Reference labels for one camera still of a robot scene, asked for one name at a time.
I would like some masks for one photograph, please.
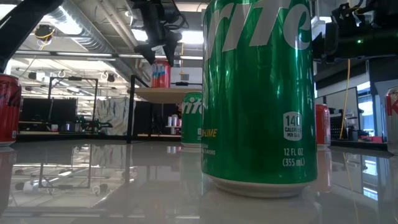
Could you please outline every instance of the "exposed ceiling duct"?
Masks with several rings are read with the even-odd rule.
[[[77,37],[72,37],[72,39],[89,52],[115,53],[112,45],[71,0],[64,0],[63,4],[48,14],[48,16],[51,17],[52,24],[63,33],[77,35]],[[128,66],[120,58],[106,63],[120,71],[123,78],[127,81],[130,80],[129,74],[133,71],[147,80],[147,77],[141,71]]]

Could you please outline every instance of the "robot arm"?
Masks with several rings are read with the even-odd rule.
[[[152,51],[153,47],[161,45],[166,54],[170,66],[174,65],[174,51],[177,46],[177,41],[181,40],[182,36],[178,32],[172,32],[182,28],[184,24],[189,28],[185,16],[179,11],[172,2],[161,2],[160,0],[131,0],[134,5],[133,9],[139,9],[144,21],[142,29],[145,30],[148,36],[147,43],[137,46],[135,51],[140,53],[144,58],[153,64],[155,61],[155,52]],[[173,24],[179,19],[182,19],[179,25]]]
[[[316,62],[398,56],[398,1],[367,0],[354,7],[348,3],[332,12],[325,34],[313,41]],[[373,12],[373,21],[364,13]]]

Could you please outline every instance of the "red soda can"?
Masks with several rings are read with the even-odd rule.
[[[16,141],[21,92],[16,78],[0,74],[0,146],[9,146]]]
[[[387,92],[386,126],[388,151],[398,154],[398,86],[389,89]]]
[[[171,66],[166,60],[156,60],[158,70],[158,85],[159,88],[170,88],[170,73]]]
[[[152,88],[157,88],[157,64],[154,63],[152,65],[152,77],[151,77],[151,81],[150,81],[150,87]]]
[[[0,217],[8,207],[12,167],[16,152],[10,147],[0,147]]]
[[[330,112],[327,105],[315,105],[317,119],[317,145],[327,147],[330,145]]]

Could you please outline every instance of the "sprite can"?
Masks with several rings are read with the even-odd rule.
[[[181,143],[185,147],[200,147],[201,142],[201,92],[185,95],[182,102]]]
[[[202,171],[253,197],[317,179],[308,0],[213,0],[204,16]]]

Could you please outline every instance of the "ceiling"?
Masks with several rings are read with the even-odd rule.
[[[0,0],[0,18],[14,8],[16,2],[19,1]],[[129,0],[65,0],[58,9],[62,8],[62,12],[67,13],[65,15],[72,23],[70,21],[60,22],[51,13],[44,16],[39,25],[47,24],[55,28],[51,41],[44,43],[32,33],[26,38],[19,50],[133,53],[133,47],[137,44],[143,44],[144,41],[142,37],[135,37],[137,35],[135,28],[142,26],[141,15],[137,10],[131,10],[129,4]],[[201,10],[206,8],[206,4],[205,2],[177,1],[178,8],[187,17],[190,31],[200,31],[191,34],[197,35],[198,38],[203,36],[201,34]],[[85,38],[100,42],[101,47],[91,49],[91,46],[85,45],[82,41]],[[176,48],[175,54],[178,55],[182,52],[184,55],[202,56],[202,44],[181,43]],[[71,59],[42,58],[40,55],[31,58],[14,56],[7,66],[7,72],[19,78],[24,97],[34,98],[47,97],[49,77],[97,78],[99,84],[98,96],[103,98],[127,96],[131,74],[138,74],[147,82],[151,75],[151,66],[146,60],[140,58],[118,58],[117,62],[114,62],[114,59],[108,61],[89,57]],[[175,67],[180,66],[201,67],[202,62],[187,60],[182,63],[182,61],[175,61]],[[32,72],[36,73],[39,78],[29,78],[29,73]],[[107,81],[109,74],[114,74],[114,82]],[[88,99],[91,99],[94,94],[94,88],[90,88],[95,85],[94,82],[62,80],[61,83],[63,84],[57,83],[56,87],[52,89],[54,97],[78,97],[81,103],[78,107],[79,111],[89,110],[90,108],[92,110],[93,100],[88,101]],[[78,87],[81,91],[72,95],[70,91],[67,91],[67,87]]]

